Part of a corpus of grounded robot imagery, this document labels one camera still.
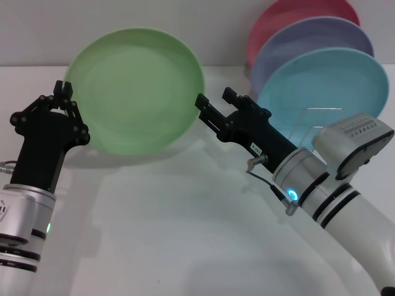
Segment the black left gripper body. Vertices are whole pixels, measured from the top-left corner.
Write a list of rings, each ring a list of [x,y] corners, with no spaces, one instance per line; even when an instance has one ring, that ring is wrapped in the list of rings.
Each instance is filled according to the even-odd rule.
[[[57,112],[34,111],[20,135],[24,140],[10,182],[54,193],[65,155],[78,145],[71,119]]]

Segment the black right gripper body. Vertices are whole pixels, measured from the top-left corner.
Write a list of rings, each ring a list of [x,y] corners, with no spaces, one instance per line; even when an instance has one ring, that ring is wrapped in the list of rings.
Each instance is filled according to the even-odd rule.
[[[217,138],[234,142],[252,156],[267,156],[264,164],[273,173],[297,147],[270,125],[268,110],[237,110],[218,121]]]

